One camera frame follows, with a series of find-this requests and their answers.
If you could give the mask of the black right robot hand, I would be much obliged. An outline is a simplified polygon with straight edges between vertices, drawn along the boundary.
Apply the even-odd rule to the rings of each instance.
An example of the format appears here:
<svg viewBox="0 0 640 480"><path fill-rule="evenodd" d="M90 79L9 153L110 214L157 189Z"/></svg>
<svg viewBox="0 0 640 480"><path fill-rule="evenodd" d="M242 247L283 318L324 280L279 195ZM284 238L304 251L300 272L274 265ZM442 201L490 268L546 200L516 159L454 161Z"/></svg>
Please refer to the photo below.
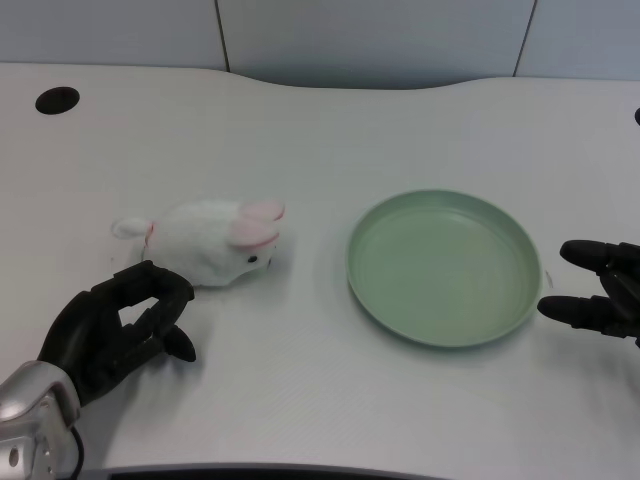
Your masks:
<svg viewBox="0 0 640 480"><path fill-rule="evenodd" d="M560 249L567 262L591 271L605 294L589 298L546 296L537 310L571 326L616 338L639 338L639 247L630 243L570 240Z"/></svg>

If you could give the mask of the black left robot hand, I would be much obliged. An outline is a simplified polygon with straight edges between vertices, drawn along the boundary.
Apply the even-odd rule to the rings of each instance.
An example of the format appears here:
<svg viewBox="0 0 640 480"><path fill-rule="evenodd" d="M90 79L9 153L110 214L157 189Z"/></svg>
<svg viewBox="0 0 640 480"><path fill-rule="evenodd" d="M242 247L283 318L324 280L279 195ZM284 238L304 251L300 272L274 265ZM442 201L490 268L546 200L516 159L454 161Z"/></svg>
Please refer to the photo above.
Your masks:
<svg viewBox="0 0 640 480"><path fill-rule="evenodd" d="M192 341L176 325L194 298L183 277L143 261L76 295L53 322L38 359L62 369L86 406L160 354L195 361Z"/></svg>

